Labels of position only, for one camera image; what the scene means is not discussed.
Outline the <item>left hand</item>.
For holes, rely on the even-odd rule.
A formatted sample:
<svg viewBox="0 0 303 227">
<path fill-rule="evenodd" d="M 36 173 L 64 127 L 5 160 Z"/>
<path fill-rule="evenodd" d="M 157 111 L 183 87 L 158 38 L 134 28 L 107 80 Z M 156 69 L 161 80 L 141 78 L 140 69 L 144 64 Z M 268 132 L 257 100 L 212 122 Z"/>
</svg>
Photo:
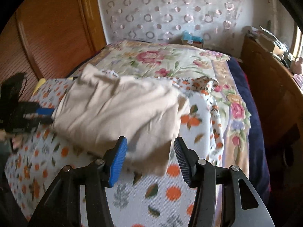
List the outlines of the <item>left hand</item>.
<svg viewBox="0 0 303 227">
<path fill-rule="evenodd" d="M 6 133 L 5 130 L 0 131 L 1 142 L 9 141 L 13 150 L 16 150 L 21 147 L 23 143 L 22 134 L 10 134 Z"/>
</svg>

